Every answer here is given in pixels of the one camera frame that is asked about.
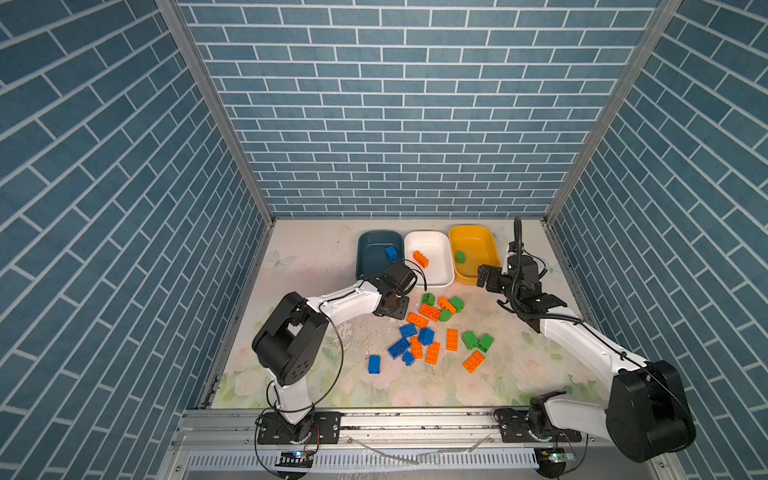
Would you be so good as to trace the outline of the blue lego with hole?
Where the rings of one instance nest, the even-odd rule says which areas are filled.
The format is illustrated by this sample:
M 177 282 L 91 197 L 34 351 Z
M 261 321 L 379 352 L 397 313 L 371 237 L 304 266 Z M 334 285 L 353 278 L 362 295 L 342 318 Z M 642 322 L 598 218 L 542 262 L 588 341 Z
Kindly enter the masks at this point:
M 387 246 L 385 254 L 390 261 L 396 261 L 399 258 L 397 249 L 394 246 Z

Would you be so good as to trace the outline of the orange lego horizontal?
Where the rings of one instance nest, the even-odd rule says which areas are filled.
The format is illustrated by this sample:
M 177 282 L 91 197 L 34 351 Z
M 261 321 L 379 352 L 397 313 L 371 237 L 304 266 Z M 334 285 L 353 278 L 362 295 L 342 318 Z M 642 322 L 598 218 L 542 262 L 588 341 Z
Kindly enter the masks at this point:
M 413 259 L 422 268 L 427 268 L 429 266 L 429 259 L 426 256 L 424 256 L 420 251 L 413 252 Z

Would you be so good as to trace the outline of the orange lego long top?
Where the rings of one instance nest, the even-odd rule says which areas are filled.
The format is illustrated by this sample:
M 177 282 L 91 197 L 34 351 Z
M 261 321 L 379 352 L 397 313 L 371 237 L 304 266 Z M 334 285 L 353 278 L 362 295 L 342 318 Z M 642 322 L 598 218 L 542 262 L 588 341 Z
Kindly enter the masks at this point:
M 419 309 L 419 314 L 432 321 L 438 322 L 440 320 L 441 310 L 429 304 L 422 304 Z

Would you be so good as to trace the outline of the orange lego top small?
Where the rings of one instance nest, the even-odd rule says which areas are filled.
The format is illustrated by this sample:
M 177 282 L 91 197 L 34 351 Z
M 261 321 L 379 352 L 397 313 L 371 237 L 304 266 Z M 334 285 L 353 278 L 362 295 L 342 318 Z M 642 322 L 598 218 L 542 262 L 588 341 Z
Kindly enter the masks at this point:
M 440 297 L 437 301 L 437 305 L 441 310 L 446 310 L 455 314 L 457 312 L 456 307 L 445 297 Z

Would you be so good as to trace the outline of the long blue lego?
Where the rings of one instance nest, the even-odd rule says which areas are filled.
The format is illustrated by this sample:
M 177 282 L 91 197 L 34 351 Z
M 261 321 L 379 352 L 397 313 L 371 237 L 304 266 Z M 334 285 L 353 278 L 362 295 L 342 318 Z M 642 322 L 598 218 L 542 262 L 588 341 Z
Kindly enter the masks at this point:
M 408 338 L 400 338 L 388 348 L 388 353 L 393 359 L 397 359 L 408 351 L 411 347 L 411 341 Z

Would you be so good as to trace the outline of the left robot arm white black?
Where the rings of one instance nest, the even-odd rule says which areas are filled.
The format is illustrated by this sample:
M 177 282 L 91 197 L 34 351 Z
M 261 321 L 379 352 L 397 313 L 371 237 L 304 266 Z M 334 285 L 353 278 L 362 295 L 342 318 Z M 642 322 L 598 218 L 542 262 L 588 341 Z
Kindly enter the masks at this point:
M 341 290 L 305 298 L 286 294 L 255 335 L 251 348 L 272 381 L 277 415 L 290 426 L 309 416 L 316 403 L 304 377 L 313 366 L 326 331 L 359 316 L 372 314 L 403 320 L 408 294 L 417 285 L 416 271 L 395 261 L 383 274 L 361 278 Z

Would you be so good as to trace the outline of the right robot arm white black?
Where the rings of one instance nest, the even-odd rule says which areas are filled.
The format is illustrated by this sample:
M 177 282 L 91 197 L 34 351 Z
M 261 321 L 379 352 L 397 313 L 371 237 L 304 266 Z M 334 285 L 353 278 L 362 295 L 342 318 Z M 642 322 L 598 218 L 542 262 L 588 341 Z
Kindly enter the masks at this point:
M 479 266 L 477 285 L 502 295 L 503 309 L 581 362 L 608 398 L 588 401 L 562 390 L 538 395 L 528 410 L 530 433 L 549 439 L 575 431 L 607 439 L 636 463 L 693 444 L 696 427 L 678 370 L 610 340 L 564 300 L 544 292 L 541 278 L 532 256 L 512 253 L 504 267 Z

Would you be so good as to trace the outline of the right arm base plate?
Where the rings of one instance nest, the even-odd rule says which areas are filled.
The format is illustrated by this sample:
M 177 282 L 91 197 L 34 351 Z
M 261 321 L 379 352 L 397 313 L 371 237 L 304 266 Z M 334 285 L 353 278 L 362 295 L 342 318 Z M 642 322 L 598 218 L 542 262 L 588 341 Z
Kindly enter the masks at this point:
M 493 412 L 493 418 L 500 428 L 504 443 L 582 441 L 580 432 L 559 429 L 537 411 L 531 412 L 529 409 L 511 407 L 498 408 Z

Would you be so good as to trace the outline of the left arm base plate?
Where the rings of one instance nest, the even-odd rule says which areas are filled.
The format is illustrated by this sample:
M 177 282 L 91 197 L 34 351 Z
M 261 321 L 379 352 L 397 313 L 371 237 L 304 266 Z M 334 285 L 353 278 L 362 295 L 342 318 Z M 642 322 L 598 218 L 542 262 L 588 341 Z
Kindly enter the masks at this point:
M 259 445 L 337 444 L 341 418 L 338 411 L 313 410 L 292 424 L 282 414 L 268 410 L 260 416 L 256 442 Z

